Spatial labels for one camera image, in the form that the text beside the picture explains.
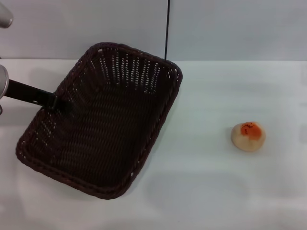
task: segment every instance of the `woven pattern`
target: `woven pattern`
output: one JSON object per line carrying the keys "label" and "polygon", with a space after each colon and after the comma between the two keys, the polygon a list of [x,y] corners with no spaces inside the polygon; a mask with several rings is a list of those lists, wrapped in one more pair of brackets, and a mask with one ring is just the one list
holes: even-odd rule
{"label": "woven pattern", "polygon": [[170,61],[96,44],[55,92],[70,110],[41,109],[17,144],[17,158],[87,194],[114,199],[143,167],[181,81]]}

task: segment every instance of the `round pastry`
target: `round pastry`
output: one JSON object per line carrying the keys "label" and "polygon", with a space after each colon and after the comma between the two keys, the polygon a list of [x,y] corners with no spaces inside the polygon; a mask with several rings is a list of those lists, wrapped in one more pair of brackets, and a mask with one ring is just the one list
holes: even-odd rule
{"label": "round pastry", "polygon": [[231,140],[239,149],[247,152],[258,150],[266,138],[263,127],[258,122],[236,125],[231,132]]}

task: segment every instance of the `white table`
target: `white table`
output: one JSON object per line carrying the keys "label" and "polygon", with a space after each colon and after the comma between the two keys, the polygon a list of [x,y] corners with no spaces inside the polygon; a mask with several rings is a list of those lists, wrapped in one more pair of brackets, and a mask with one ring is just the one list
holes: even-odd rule
{"label": "white table", "polygon": [[[0,60],[11,79],[54,91],[76,60]],[[307,229],[307,64],[177,62],[184,79],[144,168],[101,200],[21,164],[15,145],[38,106],[0,104],[1,230]],[[231,128],[259,121],[256,154]]]}

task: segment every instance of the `orange glaze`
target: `orange glaze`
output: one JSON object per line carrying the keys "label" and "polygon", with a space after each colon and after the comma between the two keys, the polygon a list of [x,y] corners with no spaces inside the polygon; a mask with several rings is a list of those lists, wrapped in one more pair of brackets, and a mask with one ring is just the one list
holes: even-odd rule
{"label": "orange glaze", "polygon": [[248,136],[250,140],[259,140],[262,131],[254,122],[245,122],[241,125],[241,134],[243,136]]}

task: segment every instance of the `black cable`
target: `black cable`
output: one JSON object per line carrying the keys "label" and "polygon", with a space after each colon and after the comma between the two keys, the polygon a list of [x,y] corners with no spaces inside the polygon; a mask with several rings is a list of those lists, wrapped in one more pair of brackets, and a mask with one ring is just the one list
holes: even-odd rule
{"label": "black cable", "polygon": [[167,20],[166,20],[166,35],[165,35],[165,52],[164,59],[167,57],[167,42],[168,42],[168,26],[169,26],[169,8],[170,8],[170,0],[167,0]]}

